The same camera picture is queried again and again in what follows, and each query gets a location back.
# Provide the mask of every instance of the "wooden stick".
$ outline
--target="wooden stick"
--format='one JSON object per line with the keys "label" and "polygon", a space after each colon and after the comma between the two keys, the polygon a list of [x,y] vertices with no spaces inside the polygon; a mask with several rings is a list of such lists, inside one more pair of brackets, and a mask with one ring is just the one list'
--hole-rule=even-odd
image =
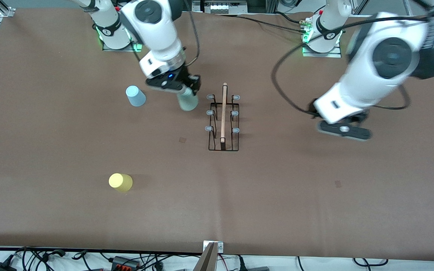
{"label": "wooden stick", "polygon": [[225,146],[225,111],[227,106],[227,83],[222,85],[222,114],[220,115],[220,149],[226,149]]}

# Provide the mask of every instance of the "brown tablecloth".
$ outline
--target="brown tablecloth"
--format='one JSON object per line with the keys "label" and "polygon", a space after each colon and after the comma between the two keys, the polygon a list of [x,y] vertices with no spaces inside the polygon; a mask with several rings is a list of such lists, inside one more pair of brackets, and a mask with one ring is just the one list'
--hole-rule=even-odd
{"label": "brown tablecloth", "polygon": [[[368,142],[319,134],[270,81],[299,34],[195,19],[202,52],[190,71],[202,88],[189,113],[144,85],[132,53],[102,52],[80,10],[18,9],[3,20],[0,245],[198,252],[220,240],[227,254],[434,260],[434,78],[406,82],[411,108],[373,109]],[[176,25],[193,58],[188,14]],[[345,68],[345,58],[295,53],[278,79],[306,107]],[[207,150],[205,96],[220,96],[223,82],[241,96],[234,153]],[[125,96],[132,84],[147,95],[141,108]],[[395,93],[383,104],[401,102]],[[127,194],[108,185],[115,172],[133,177]]]}

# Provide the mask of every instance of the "white floor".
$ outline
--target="white floor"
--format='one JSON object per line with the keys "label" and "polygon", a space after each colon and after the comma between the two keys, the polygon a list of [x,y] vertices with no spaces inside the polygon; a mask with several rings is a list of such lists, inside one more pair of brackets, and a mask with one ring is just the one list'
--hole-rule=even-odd
{"label": "white floor", "polygon": [[[9,255],[10,251],[0,251],[0,262],[3,262]],[[72,260],[71,257],[75,253],[67,253],[65,257],[52,256],[48,264],[55,271],[87,271],[88,269],[83,263],[83,260]],[[25,260],[29,260],[30,254],[27,253]],[[106,257],[125,257],[131,259],[140,257],[138,254],[105,254]],[[225,259],[229,271],[239,269],[239,259],[233,255],[224,255],[230,257]],[[98,253],[88,253],[86,255],[88,266],[92,269],[104,269],[110,271],[112,264],[105,260]],[[276,256],[243,256],[246,267],[256,268],[267,266],[270,271],[301,271],[297,263],[297,257],[276,257]],[[177,271],[185,269],[193,270],[198,258],[196,257],[171,257],[163,261],[164,271]],[[380,259],[368,259],[370,264],[380,263]],[[348,258],[322,258],[322,257],[301,257],[301,263],[305,271],[366,271],[366,268],[357,266],[352,259]],[[22,261],[14,257],[11,266],[17,271],[22,271]],[[40,271],[44,271],[43,264],[40,264]],[[434,262],[430,261],[408,261],[408,260],[390,260],[386,266],[372,267],[372,271],[434,271]],[[217,271],[226,271],[221,260],[217,262]]]}

